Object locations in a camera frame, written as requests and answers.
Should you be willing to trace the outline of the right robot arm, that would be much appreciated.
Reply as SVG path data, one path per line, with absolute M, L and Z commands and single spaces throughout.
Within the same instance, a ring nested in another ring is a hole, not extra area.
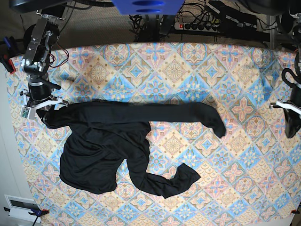
M 60 35 L 58 20 L 56 16 L 42 14 L 25 33 L 27 43 L 21 66 L 27 75 L 28 89 L 20 93 L 24 99 L 20 112 L 22 118 L 33 120 L 37 110 L 49 111 L 52 106 L 63 102 L 62 98 L 52 95 L 61 86 L 50 82 L 48 76 L 52 46 Z

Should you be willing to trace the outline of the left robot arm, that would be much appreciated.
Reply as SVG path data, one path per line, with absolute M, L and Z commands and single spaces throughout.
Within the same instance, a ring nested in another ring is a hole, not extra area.
M 297 25 L 293 28 L 292 35 L 281 24 L 280 17 L 276 17 L 279 29 L 296 46 L 297 54 L 294 60 L 294 71 L 285 68 L 282 71 L 282 80 L 291 89 L 290 99 L 281 105 L 285 114 L 285 134 L 287 138 L 292 138 L 301 129 L 301 14 L 296 13 L 294 18 Z

